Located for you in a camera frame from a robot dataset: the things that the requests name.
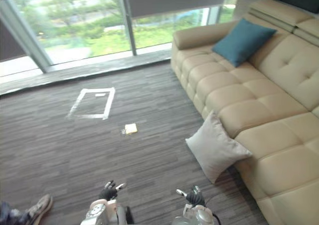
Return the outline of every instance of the white tape square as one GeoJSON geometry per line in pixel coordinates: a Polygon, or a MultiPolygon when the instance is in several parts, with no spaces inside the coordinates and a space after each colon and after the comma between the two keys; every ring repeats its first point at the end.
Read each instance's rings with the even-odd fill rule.
{"type": "Polygon", "coordinates": [[[69,114],[66,117],[70,118],[70,117],[75,116],[75,117],[79,117],[79,118],[89,118],[89,119],[93,119],[93,118],[107,119],[109,117],[109,114],[110,114],[110,109],[111,109],[114,95],[115,95],[115,88],[114,87],[100,88],[100,89],[86,89],[86,88],[84,88],[81,90],[78,98],[76,99],[74,105],[72,106],[69,114]],[[86,93],[95,93],[96,97],[103,97],[106,95],[106,93],[109,93],[103,114],[79,114],[79,115],[74,114],[74,112],[78,108],[80,102],[82,101],[82,99],[84,98],[86,93]]]}

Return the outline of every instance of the person's foot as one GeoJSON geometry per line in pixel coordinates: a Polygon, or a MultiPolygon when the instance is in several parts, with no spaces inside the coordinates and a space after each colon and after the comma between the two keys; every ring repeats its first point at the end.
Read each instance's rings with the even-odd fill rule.
{"type": "Polygon", "coordinates": [[[28,212],[30,216],[30,220],[27,225],[38,225],[40,223],[41,218],[53,205],[53,198],[51,195],[44,195],[36,205],[32,206],[28,212]]]}

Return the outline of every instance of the gray carpet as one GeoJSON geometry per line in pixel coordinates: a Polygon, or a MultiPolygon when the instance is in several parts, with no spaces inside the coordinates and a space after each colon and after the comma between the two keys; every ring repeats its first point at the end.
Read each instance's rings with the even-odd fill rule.
{"type": "MultiPolygon", "coordinates": [[[[90,97],[81,111],[104,102],[90,97]]],[[[203,121],[168,63],[5,97],[0,113],[1,199],[26,209],[51,193],[43,225],[79,225],[109,179],[128,184],[118,200],[136,223],[170,224],[185,203],[175,189],[198,185],[223,225],[267,224],[234,168],[212,185],[188,150],[184,139],[203,121]],[[108,87],[107,120],[65,118],[81,89],[108,87]],[[122,135],[132,122],[139,132],[122,135]]]]}

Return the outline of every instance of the teal pillow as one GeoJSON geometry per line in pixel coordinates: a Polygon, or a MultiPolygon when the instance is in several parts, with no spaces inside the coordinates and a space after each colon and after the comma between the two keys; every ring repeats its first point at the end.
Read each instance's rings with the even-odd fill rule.
{"type": "Polygon", "coordinates": [[[276,31],[242,19],[226,37],[216,43],[212,50],[238,67],[276,31]]]}

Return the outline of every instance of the jeans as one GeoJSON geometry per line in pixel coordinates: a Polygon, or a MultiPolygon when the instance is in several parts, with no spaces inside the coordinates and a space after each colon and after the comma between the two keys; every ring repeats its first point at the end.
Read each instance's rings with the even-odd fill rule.
{"type": "Polygon", "coordinates": [[[30,220],[28,212],[10,208],[6,202],[0,202],[0,225],[26,225],[30,220]]]}

